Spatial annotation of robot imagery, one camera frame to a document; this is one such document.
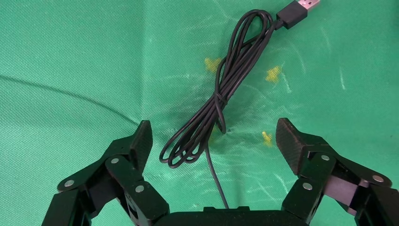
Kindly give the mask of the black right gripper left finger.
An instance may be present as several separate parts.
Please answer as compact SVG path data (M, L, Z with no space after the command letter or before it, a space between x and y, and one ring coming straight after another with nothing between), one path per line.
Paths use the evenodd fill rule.
M143 177L152 143L149 121L141 121L133 135L112 141L100 159L58 184L43 225L89 226L112 200L136 226L155 225L170 207Z

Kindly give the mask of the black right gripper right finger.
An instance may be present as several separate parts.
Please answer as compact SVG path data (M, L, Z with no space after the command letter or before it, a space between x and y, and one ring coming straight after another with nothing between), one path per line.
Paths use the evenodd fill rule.
M309 224L328 196L359 226L398 225L399 192L385 175L341 156L325 139L300 132L287 118L278 119L276 144L298 177L283 211Z

